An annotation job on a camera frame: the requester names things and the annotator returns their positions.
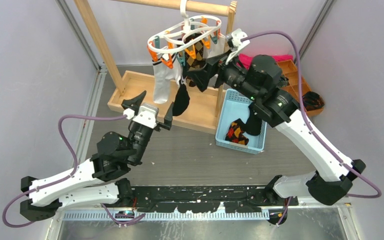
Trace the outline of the black sock white stripes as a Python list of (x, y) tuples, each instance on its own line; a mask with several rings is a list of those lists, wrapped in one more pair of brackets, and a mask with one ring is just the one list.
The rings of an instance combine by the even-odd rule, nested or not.
[(175, 117), (182, 115), (190, 104), (190, 96), (186, 85), (186, 72), (189, 70), (189, 68), (190, 67), (187, 65), (183, 66), (182, 75), (179, 80), (176, 80), (178, 90), (175, 95), (172, 109), (172, 114)]

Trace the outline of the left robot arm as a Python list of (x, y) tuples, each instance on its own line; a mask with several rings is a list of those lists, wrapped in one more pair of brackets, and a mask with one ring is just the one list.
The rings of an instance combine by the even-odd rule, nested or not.
[(173, 121), (174, 105), (169, 105), (160, 122), (157, 120), (159, 108), (143, 102), (146, 94), (143, 91), (123, 100), (121, 116), (101, 118), (101, 121), (129, 120), (128, 136), (109, 131), (96, 144), (97, 152), (73, 168), (42, 179), (22, 178), (20, 189), (28, 199), (20, 203), (20, 214), (31, 222), (38, 222), (70, 207), (132, 204), (135, 196), (124, 175), (132, 166), (141, 165), (153, 132), (169, 131)]

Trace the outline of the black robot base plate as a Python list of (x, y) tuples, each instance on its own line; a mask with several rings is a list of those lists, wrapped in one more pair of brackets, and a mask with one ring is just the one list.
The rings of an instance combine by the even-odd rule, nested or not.
[(251, 218), (254, 214), (261, 214), (272, 224), (285, 222), (285, 207), (298, 204), (297, 197), (271, 197), (265, 193), (263, 186), (256, 185), (134, 186), (121, 201), (121, 206), (131, 207), (147, 215), (179, 212), (195, 217), (221, 211), (233, 218)]

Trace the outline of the white clip sock hanger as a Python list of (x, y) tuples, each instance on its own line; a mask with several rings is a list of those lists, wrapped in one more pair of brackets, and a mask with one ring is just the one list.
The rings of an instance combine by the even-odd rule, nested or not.
[[(187, 1), (180, 2), (180, 13), (183, 21), (151, 36), (147, 41), (147, 50), (153, 62), (162, 61), (170, 69), (173, 68), (173, 58), (178, 53), (192, 47), (200, 40), (207, 49), (211, 43), (217, 44), (220, 38), (222, 21), (212, 15), (188, 16)], [(178, 57), (181, 66), (183, 60)]]

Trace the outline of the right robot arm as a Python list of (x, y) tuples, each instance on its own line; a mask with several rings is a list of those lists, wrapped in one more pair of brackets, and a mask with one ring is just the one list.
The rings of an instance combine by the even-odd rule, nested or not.
[(257, 55), (249, 68), (226, 53), (208, 58), (199, 69), (186, 72), (199, 90), (207, 88), (212, 77), (251, 100), (253, 114), (290, 139), (310, 160), (315, 171), (296, 176), (275, 176), (264, 188), (263, 197), (279, 205), (289, 197), (313, 197), (331, 206), (345, 197), (353, 181), (366, 165), (340, 153), (315, 127), (296, 99), (278, 87), (282, 69), (269, 55)]

